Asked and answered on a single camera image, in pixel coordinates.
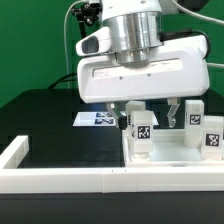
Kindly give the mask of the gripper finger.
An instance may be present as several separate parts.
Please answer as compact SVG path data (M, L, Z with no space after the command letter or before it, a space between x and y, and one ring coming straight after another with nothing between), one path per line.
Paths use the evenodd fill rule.
M117 102L108 102L106 108L115 119L116 127L120 130L125 130L127 128L127 116L121 113L120 104Z
M176 125L176 112L181 104L181 99L178 97L168 98L167 103L169 106L169 111L167 113L168 125L170 128L174 128Z

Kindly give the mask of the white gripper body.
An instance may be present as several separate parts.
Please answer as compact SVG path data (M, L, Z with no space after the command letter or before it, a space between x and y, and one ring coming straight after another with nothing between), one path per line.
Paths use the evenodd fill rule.
M210 86L204 35L167 40L147 61L121 64L107 27L76 44L78 89L86 103L199 96Z

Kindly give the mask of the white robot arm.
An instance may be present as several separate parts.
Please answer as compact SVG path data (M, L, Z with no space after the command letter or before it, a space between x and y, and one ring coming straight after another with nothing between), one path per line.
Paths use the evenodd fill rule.
M80 97L86 103L105 102L120 127L127 121L116 102L166 98L173 127L179 99L200 96L209 88L207 35L161 31L160 18L178 11L176 1L98 2L102 27L76 44L82 57L77 67Z

